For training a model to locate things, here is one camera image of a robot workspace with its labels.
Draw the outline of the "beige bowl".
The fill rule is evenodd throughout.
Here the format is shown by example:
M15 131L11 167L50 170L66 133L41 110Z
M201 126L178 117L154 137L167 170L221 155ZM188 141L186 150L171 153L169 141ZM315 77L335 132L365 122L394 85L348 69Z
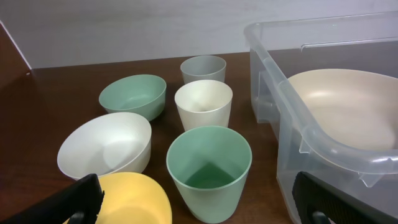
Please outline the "beige bowl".
M319 69L289 79L322 130L362 150L397 149L397 79L349 69Z

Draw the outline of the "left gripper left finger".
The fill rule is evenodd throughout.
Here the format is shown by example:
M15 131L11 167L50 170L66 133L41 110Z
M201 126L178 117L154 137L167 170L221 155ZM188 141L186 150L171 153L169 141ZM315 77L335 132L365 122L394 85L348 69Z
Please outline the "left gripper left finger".
M98 176L88 174L2 223L95 223L103 199Z

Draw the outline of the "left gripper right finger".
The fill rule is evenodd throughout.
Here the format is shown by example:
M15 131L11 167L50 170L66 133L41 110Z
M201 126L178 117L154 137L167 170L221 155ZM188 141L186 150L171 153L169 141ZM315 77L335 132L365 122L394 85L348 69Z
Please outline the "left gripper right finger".
M292 195L303 224L395 224L390 216L308 172L295 178Z

